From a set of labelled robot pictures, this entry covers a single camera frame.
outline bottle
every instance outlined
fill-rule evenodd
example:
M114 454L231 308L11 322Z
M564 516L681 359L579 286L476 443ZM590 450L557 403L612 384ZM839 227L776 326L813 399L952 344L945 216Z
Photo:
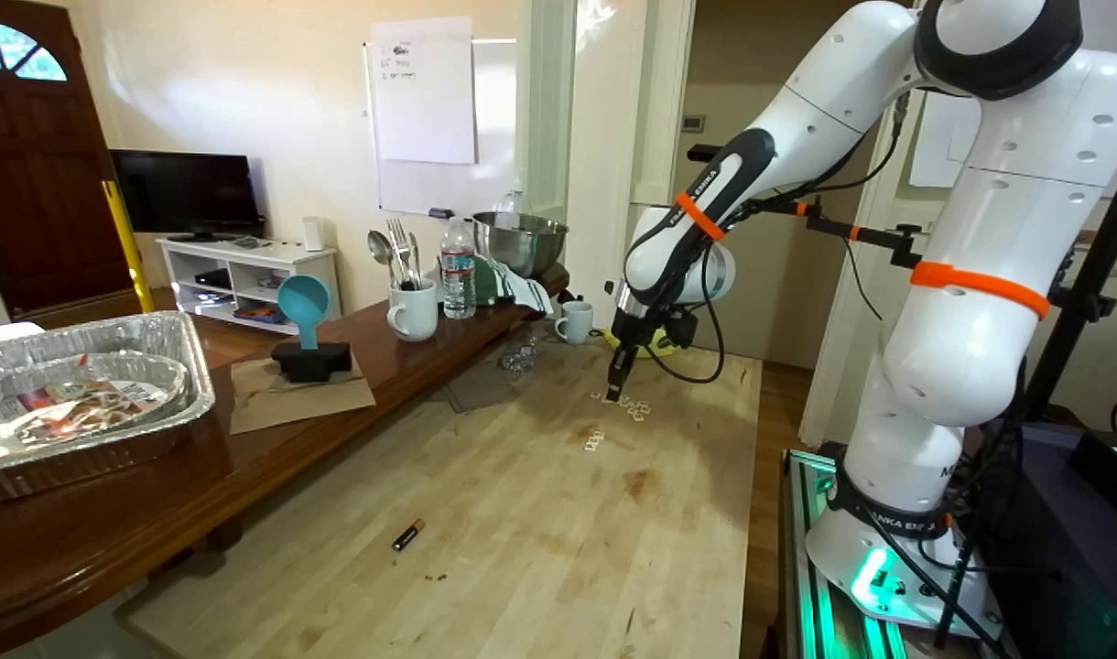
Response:
M476 249L472 249L472 231L461 216L454 216L447 227L439 278L443 278L443 315L472 319L476 315Z

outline window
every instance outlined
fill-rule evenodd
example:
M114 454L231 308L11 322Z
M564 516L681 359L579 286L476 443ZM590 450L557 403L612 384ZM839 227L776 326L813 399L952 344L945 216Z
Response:
M70 81L48 48L0 22L0 77Z

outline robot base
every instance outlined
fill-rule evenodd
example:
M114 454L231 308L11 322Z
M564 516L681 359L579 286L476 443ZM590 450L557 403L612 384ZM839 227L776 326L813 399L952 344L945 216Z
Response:
M938 589L930 589L919 571L894 553L894 546L916 560L916 567L934 578ZM846 509L828 509L813 531L806 535L806 553L813 567L839 586L864 615L897 622L897 626L919 626L938 630L945 615L945 600L938 593L949 593L952 567L956 564L956 542L952 531L941 538L927 538L923 553L934 556L934 564L919 553L916 538L883 538L872 524L857 520ZM1000 615L989 597L989 582L981 571L967 571L956 600L989 637L1000 637ZM956 637L978 637L960 615L952 615L949 626Z

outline white cabinet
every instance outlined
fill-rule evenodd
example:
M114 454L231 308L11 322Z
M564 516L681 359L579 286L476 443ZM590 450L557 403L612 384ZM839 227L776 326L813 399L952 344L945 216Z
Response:
M297 333L282 319L275 289L289 275L311 275L330 289L330 315L341 315L337 253L293 245L238 245L238 242L176 242L161 238L161 256L176 304L187 315L256 326L267 333Z

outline robotic arm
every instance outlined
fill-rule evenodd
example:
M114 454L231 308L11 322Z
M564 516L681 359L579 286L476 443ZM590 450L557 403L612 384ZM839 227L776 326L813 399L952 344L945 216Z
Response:
M941 498L963 428L1007 410L1044 293L1117 172L1117 55L1080 48L1080 0L850 7L678 205L637 220L608 399L659 326L689 344L689 304L725 293L732 256L718 238L813 190L908 88L978 99L981 132L872 359L839 491L806 553L868 615L938 626L956 589L967 626L952 630L992 633L981 571L960 571L963 586L945 571L960 538ZM901 560L864 578L879 549Z

